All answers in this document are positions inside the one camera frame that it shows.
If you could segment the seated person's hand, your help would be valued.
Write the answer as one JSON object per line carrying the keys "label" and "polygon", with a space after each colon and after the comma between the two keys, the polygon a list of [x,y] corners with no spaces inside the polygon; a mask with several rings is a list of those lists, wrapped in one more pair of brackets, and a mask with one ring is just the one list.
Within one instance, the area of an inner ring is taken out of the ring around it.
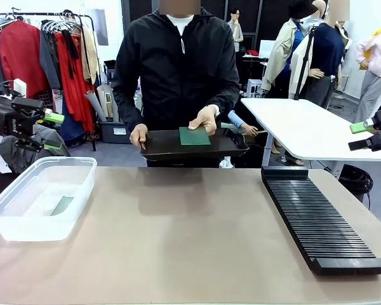
{"label": "seated person's hand", "polygon": [[246,123],[241,124],[240,129],[243,131],[243,133],[251,137],[256,137],[259,133],[259,130],[255,126],[251,126]]}

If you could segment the person's left hand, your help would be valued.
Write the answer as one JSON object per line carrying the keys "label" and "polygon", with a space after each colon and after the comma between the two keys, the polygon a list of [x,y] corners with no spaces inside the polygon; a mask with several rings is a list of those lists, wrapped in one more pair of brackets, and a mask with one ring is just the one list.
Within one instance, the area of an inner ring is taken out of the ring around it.
{"label": "person's left hand", "polygon": [[203,127],[209,136],[213,135],[217,130],[216,114],[217,107],[215,105],[207,105],[198,112],[196,119],[189,122],[188,128],[196,130],[199,127]]}

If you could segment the person's right hand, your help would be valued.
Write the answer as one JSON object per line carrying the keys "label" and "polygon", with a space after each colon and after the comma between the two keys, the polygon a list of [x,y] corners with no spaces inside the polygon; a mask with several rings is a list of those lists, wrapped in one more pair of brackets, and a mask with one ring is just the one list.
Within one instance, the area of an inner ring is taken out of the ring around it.
{"label": "person's right hand", "polygon": [[145,149],[147,133],[148,128],[145,124],[141,123],[136,125],[130,134],[131,143],[139,149]]}

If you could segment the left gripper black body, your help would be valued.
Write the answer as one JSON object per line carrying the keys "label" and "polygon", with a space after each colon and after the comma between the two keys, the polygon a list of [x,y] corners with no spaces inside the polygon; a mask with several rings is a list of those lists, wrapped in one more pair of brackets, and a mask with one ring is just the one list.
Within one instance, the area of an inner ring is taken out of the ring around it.
{"label": "left gripper black body", "polygon": [[0,135],[25,138],[25,110],[18,104],[0,104]]}

